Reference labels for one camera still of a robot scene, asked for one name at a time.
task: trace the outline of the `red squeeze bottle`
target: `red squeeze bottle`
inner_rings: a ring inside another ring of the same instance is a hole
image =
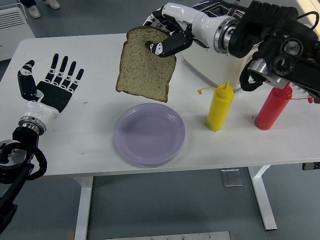
[[[283,89],[272,88],[254,121],[255,126],[261,130],[269,130],[291,98],[292,88],[289,81]]]

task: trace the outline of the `yellow squeeze bottle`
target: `yellow squeeze bottle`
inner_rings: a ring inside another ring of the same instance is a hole
[[[232,100],[234,99],[234,90],[229,83],[230,81],[228,80],[226,84],[222,84],[218,87],[203,88],[215,89],[206,120],[206,126],[212,131],[219,131],[223,127]]]

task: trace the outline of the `person's foot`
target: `person's foot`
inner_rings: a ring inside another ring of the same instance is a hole
[[[57,0],[45,0],[44,4],[49,5],[52,9],[59,9],[61,7]]]
[[[31,17],[33,17],[34,19],[40,18],[41,14],[37,8],[37,6],[31,6],[28,8],[28,12],[30,14]]]

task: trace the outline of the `metal plate on floor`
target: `metal plate on floor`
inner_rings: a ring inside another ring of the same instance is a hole
[[[162,235],[162,236],[141,236],[128,238],[106,238],[106,240],[230,240],[228,231],[190,233],[178,235]]]
[[[239,169],[221,169],[223,186],[241,187],[243,185]]]

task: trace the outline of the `table leg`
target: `table leg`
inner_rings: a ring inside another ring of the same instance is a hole
[[[276,225],[275,217],[274,217],[274,214],[272,213],[266,188],[262,180],[262,174],[269,167],[270,166],[250,166],[248,167],[248,169],[251,176],[255,196],[260,208],[260,213],[262,216],[264,228],[266,230],[276,230],[277,225]]]
[[[75,177],[74,179],[81,185],[80,203],[78,217],[76,221],[74,240],[86,240],[88,231],[92,184],[94,177]]]

